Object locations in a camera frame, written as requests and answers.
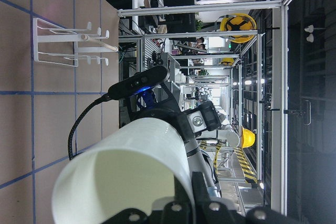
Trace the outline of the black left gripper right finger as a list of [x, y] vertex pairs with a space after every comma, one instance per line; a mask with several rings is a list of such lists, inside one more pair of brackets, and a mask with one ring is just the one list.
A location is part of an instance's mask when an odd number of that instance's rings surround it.
[[211, 198], [205, 186], [203, 173], [192, 173], [192, 192], [190, 200], [182, 184], [174, 179], [174, 200], [165, 205], [161, 223], [298, 223], [265, 207], [256, 207], [245, 216], [230, 210], [222, 198]]

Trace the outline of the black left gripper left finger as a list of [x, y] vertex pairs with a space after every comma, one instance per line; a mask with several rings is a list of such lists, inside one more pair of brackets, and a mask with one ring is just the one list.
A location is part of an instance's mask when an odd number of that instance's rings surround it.
[[110, 217], [103, 224], [150, 223], [148, 215], [140, 209], [128, 208]]

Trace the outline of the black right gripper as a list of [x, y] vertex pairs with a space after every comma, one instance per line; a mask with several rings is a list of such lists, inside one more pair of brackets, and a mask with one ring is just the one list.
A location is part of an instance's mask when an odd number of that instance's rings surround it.
[[221, 126], [215, 107], [211, 101], [205, 102], [195, 109], [181, 111], [175, 97], [165, 83], [160, 83], [166, 92], [167, 99], [158, 102], [152, 87], [145, 87], [135, 94], [145, 105], [137, 102], [139, 111], [130, 110], [130, 120], [156, 118], [172, 125], [186, 144], [196, 139], [203, 131], [213, 131]]

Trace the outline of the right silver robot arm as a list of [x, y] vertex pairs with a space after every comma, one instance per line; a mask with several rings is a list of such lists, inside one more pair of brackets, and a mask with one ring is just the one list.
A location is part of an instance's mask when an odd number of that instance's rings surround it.
[[229, 124], [223, 125], [217, 110], [211, 101], [203, 102], [194, 109], [181, 111], [179, 105], [165, 83], [159, 86], [167, 94], [167, 98], [157, 101], [153, 91], [154, 86], [137, 88], [132, 94], [136, 99], [143, 100], [144, 105], [137, 102], [138, 112], [131, 111], [128, 105], [130, 119], [156, 118], [172, 125], [185, 143], [189, 168], [192, 172], [203, 172], [208, 187], [215, 187], [217, 195], [221, 195], [221, 187], [217, 174], [217, 158], [211, 158], [198, 141], [216, 140], [218, 149], [223, 143], [232, 147], [240, 144], [237, 133]]

